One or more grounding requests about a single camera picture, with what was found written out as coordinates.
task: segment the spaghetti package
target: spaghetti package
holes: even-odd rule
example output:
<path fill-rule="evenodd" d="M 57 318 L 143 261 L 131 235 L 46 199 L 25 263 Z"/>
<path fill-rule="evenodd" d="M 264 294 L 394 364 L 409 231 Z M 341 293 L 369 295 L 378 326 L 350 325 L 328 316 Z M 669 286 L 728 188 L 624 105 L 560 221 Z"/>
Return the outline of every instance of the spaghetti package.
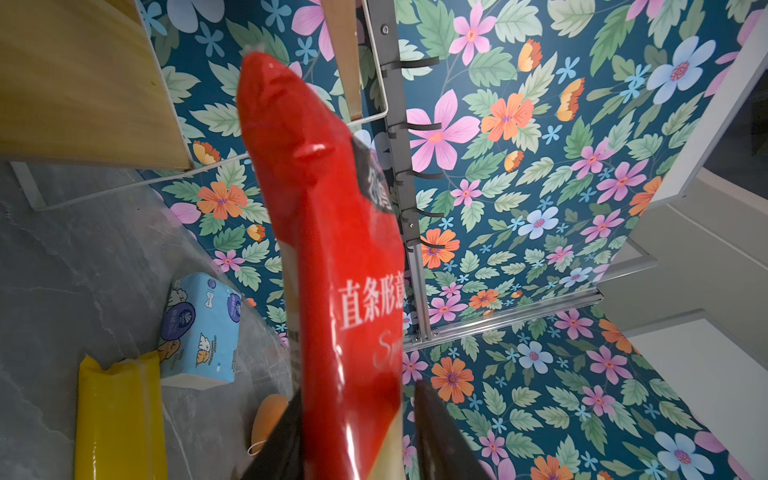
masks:
<path fill-rule="evenodd" d="M 405 478 L 404 251 L 381 167 L 269 55 L 243 60 L 237 109 L 283 258 L 304 478 Z"/>

